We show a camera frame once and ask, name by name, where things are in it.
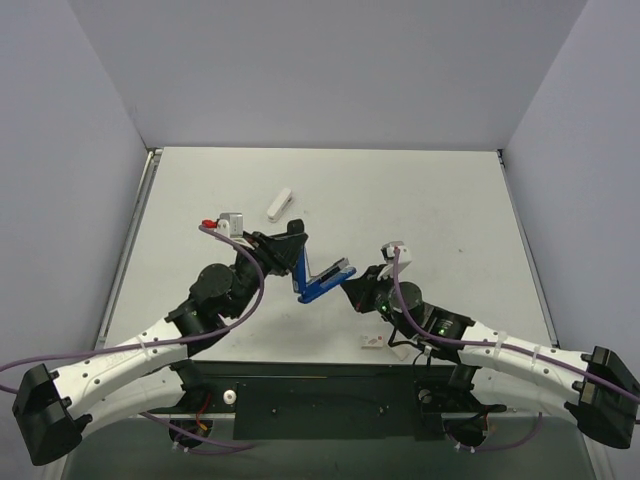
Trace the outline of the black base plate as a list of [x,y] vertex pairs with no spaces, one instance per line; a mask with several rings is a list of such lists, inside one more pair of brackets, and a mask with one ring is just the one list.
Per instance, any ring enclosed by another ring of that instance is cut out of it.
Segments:
[[236,440],[441,440],[506,409],[473,396],[469,367],[200,360],[178,370],[186,392],[157,413],[230,414]]

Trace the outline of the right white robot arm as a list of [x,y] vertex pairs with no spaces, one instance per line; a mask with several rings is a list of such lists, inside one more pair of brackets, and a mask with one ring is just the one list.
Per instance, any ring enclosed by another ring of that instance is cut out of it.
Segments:
[[600,444],[630,447],[639,382],[614,351],[562,350],[516,338],[425,302],[416,284],[381,277],[381,269],[369,267],[342,290],[356,312],[379,314],[407,340],[461,369],[446,386],[453,406],[479,402],[547,413]]

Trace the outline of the blue and black stapler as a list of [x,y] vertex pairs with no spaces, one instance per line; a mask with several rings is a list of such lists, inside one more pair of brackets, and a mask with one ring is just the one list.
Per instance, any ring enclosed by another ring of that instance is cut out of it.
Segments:
[[333,288],[343,284],[356,273],[356,268],[343,257],[317,275],[309,272],[307,251],[302,249],[296,266],[292,271],[293,291],[301,304],[309,304],[325,295]]

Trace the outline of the white stapler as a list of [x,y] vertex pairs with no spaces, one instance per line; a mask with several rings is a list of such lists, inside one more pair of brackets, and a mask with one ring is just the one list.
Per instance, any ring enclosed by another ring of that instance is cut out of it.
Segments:
[[292,190],[290,188],[283,188],[267,208],[267,220],[272,223],[278,222],[292,201]]

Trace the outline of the aluminium frame rail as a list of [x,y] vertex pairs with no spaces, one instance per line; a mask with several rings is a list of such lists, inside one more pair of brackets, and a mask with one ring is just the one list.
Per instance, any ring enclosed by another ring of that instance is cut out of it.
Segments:
[[125,279],[128,264],[134,249],[138,231],[141,225],[142,218],[144,216],[144,211],[146,209],[150,191],[154,183],[163,151],[163,148],[154,148],[147,151],[147,158],[137,188],[132,216],[127,228],[123,248],[118,259],[115,275],[111,284],[111,288],[109,290],[106,306],[97,332],[95,342],[96,349],[100,349],[106,344],[120,291]]

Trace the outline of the small staple box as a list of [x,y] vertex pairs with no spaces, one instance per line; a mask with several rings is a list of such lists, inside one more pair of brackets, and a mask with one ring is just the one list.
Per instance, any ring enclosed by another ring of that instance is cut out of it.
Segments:
[[361,335],[359,345],[363,350],[381,350],[386,343],[382,335]]

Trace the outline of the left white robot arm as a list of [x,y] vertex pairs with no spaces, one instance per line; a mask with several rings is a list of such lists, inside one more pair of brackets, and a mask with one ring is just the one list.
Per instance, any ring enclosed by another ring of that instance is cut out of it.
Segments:
[[235,260],[206,266],[165,317],[114,347],[72,354],[68,365],[27,360],[12,413],[33,465],[66,456],[86,435],[129,416],[200,408],[206,388],[189,377],[191,358],[255,313],[267,277],[292,274],[308,240],[300,219],[274,235],[247,232],[224,216],[199,229],[233,248]]

